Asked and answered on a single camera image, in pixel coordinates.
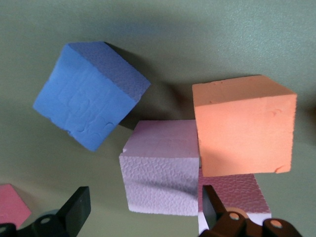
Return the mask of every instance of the orange cube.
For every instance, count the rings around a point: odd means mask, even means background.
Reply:
[[[291,169],[296,93],[266,76],[192,89],[203,176]]]

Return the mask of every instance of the black plastic part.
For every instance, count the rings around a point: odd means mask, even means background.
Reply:
[[[5,223],[0,225],[0,237],[16,237],[15,224]]]
[[[91,212],[89,187],[80,187],[56,215],[45,215],[16,230],[0,224],[0,237],[76,237]]]
[[[210,230],[205,230],[199,237],[302,237],[287,221],[266,219],[263,226],[259,226],[240,213],[227,212],[211,185],[203,186],[202,198]]]
[[[80,187],[56,213],[70,237],[76,237],[91,212],[89,187]]]
[[[282,227],[277,228],[271,224],[271,221],[278,221],[281,223]],[[301,237],[301,234],[295,229],[292,224],[281,219],[266,219],[262,225],[263,236],[267,237],[277,237],[277,236],[286,236],[286,237]]]

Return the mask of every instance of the foam cube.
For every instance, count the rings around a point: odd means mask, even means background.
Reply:
[[[251,221],[262,225],[271,218],[271,211],[253,174],[239,174],[219,177],[204,177],[202,169],[198,174],[198,231],[208,229],[202,203],[203,185],[212,185],[227,211],[246,214]]]
[[[69,43],[33,107],[95,151],[149,85],[104,42]]]
[[[266,76],[193,85],[203,175],[289,171],[296,97]]]
[[[140,121],[119,162],[129,210],[197,216],[195,120]]]
[[[13,223],[19,228],[31,211],[10,184],[0,185],[0,224]]]

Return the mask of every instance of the screw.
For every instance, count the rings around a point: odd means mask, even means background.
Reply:
[[[237,213],[234,213],[234,212],[232,212],[231,214],[229,214],[229,217],[230,217],[232,220],[234,220],[234,221],[239,220],[238,214],[237,214]]]
[[[281,224],[281,222],[280,222],[280,221],[277,221],[277,220],[272,220],[272,221],[270,221],[270,223],[271,223],[271,225],[272,225],[273,227],[275,227],[275,228],[281,229],[281,228],[283,227],[282,224]]]
[[[5,227],[5,226],[0,227],[0,234],[3,233],[3,232],[5,232],[5,231],[6,231],[6,227]]]
[[[49,221],[50,221],[50,217],[46,217],[46,218],[42,219],[42,220],[40,221],[40,223],[43,225],[43,224],[48,223]]]

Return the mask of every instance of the pink foam cube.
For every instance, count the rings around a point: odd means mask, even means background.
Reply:
[[[198,214],[195,120],[140,121],[119,161],[129,210]]]
[[[198,174],[198,230],[202,233],[208,229],[202,204],[203,185],[212,185],[227,210],[243,210],[256,224],[271,218],[271,211],[263,197],[253,174],[203,177],[202,169]]]
[[[31,211],[10,184],[0,186],[0,224],[13,223],[17,228]]]

